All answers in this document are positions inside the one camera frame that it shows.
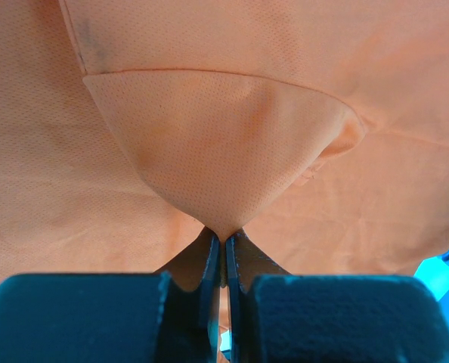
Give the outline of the orange t shirt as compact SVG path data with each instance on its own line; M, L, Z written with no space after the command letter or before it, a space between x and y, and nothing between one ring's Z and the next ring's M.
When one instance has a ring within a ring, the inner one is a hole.
M0 1L0 283L226 241L291 275L449 250L449 1Z

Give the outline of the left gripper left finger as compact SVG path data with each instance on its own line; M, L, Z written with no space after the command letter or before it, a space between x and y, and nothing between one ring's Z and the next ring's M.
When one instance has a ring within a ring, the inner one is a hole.
M216 234L160 271L18 274L0 283L0 362L214 362Z

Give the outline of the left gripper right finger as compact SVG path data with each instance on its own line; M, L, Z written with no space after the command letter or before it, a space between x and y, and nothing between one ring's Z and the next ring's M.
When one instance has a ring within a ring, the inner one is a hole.
M291 275L243 232L225 250L232 362L449 362L449 327L417 279Z

